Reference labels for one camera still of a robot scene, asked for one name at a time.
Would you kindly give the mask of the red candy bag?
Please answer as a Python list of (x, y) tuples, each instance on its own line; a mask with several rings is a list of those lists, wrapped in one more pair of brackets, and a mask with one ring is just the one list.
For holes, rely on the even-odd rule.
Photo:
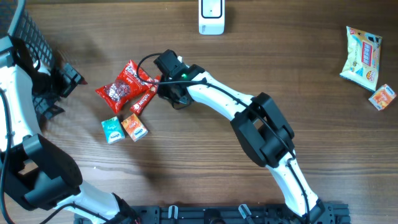
[(130, 60), (114, 82), (95, 90), (114, 114), (118, 114), (125, 103), (144, 93), (152, 86), (150, 83), (153, 82), (153, 79), (141, 68), (137, 75), (136, 69), (137, 63)]

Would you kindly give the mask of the orange tissue pack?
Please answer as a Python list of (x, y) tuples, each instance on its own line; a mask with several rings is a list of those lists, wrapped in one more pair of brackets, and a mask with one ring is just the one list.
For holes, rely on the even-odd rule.
[(371, 104), (378, 110), (384, 110), (397, 96), (394, 90), (387, 84), (382, 85), (369, 98)]
[(140, 140), (148, 133), (147, 128), (143, 125), (136, 114), (130, 115), (128, 118), (123, 120), (121, 124), (134, 142)]

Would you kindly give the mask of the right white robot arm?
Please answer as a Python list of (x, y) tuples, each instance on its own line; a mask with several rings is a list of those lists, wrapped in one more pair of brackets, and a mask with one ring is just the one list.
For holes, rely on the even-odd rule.
[(154, 64), (162, 74), (159, 94), (163, 98), (172, 105), (196, 101), (223, 115), (248, 158), (272, 174), (287, 208), (305, 223), (320, 218), (321, 201), (297, 162), (294, 131), (269, 95), (240, 93), (217, 81), (204, 68), (186, 65), (172, 50), (157, 54)]

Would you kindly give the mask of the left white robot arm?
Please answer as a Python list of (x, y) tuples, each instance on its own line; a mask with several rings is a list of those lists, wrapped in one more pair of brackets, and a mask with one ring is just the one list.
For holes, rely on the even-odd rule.
[(139, 223), (123, 199), (85, 182), (73, 158), (43, 137), (35, 101), (66, 93), (62, 76), (45, 71), (32, 42), (1, 39), (1, 196), (26, 210), (69, 210), (92, 223)]

